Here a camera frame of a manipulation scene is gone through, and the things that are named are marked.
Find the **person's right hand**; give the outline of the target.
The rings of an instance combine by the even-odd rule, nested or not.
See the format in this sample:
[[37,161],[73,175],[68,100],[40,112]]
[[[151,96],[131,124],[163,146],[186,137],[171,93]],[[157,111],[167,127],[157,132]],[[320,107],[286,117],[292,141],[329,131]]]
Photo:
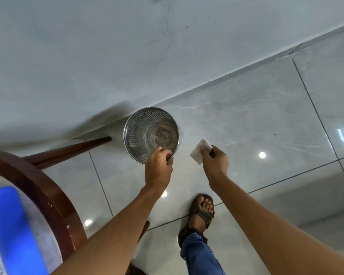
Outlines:
[[229,167],[228,156],[225,152],[212,146],[210,160],[203,164],[203,169],[211,188],[228,179],[227,172]]

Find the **person's left hand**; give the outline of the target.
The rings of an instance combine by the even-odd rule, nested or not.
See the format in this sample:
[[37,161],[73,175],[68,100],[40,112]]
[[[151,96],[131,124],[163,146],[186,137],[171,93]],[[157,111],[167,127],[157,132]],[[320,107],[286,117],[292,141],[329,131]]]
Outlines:
[[170,183],[173,165],[158,165],[155,162],[155,151],[151,153],[145,164],[146,187],[161,196]]

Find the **white tissue paper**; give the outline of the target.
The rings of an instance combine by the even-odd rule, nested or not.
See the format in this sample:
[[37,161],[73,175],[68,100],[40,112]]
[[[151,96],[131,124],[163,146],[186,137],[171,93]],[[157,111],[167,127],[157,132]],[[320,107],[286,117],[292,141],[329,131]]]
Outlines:
[[196,147],[193,149],[193,151],[190,154],[190,157],[197,162],[197,164],[201,165],[203,163],[203,156],[201,154],[201,147],[205,148],[208,152],[208,154],[211,153],[213,147],[208,142],[206,138],[202,138],[199,143],[196,145]]

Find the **perforated steel waste bin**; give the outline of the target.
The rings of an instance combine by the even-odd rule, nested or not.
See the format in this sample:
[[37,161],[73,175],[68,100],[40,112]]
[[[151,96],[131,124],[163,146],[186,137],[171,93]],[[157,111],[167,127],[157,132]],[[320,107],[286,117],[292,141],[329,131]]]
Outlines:
[[183,133],[168,112],[158,107],[146,107],[129,117],[123,140],[130,157],[145,165],[158,147],[168,149],[174,155],[183,142]]

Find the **person's right forearm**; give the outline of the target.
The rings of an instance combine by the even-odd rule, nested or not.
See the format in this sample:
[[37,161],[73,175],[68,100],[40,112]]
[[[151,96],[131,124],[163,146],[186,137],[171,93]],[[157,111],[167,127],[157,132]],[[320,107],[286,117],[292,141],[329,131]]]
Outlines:
[[224,173],[208,181],[271,275],[344,275],[343,256],[269,211]]

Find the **person's left forearm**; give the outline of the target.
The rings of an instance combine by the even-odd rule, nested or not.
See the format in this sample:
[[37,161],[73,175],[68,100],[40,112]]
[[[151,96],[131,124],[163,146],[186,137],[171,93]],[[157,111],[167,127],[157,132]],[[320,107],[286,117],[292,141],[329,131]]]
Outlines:
[[148,216],[165,189],[163,184],[145,185],[51,275],[125,275]]

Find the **person's foot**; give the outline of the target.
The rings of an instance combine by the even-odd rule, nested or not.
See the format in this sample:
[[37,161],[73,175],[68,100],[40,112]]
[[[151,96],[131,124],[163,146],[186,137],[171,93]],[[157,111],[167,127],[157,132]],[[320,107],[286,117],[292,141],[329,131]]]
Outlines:
[[188,228],[203,233],[210,225],[215,216],[214,204],[211,196],[197,196],[189,209]]

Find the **brown sandal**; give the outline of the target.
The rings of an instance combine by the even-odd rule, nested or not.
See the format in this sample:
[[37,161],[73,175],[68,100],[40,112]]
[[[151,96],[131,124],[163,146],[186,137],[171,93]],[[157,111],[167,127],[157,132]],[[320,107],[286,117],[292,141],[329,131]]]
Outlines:
[[[208,194],[199,193],[191,203],[188,222],[178,234],[179,247],[182,248],[184,240],[193,233],[199,235],[202,241],[207,244],[208,239],[203,235],[203,232],[211,225],[214,216],[215,211],[212,197]],[[190,225],[190,221],[196,217],[202,220],[204,228],[202,228],[202,225],[199,225],[198,228]]]

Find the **blue jeans leg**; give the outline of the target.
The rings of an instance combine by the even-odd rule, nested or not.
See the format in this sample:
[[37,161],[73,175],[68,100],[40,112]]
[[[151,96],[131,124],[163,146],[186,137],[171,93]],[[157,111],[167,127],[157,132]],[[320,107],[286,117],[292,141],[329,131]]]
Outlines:
[[226,275],[207,239],[193,228],[179,233],[180,256],[186,262],[188,275]]

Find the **round wooden table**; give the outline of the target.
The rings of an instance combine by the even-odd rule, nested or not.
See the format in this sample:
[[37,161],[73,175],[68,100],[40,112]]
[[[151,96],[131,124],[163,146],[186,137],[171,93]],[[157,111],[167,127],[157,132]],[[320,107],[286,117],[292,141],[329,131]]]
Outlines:
[[25,157],[0,150],[0,188],[17,190],[48,274],[88,238],[74,205],[43,170],[111,140],[107,136]]

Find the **blue plastic box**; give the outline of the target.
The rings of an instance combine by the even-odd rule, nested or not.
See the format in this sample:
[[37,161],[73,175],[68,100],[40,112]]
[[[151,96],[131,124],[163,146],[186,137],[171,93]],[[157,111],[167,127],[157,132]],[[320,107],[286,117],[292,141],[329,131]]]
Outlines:
[[7,275],[49,275],[13,187],[0,188],[0,257]]

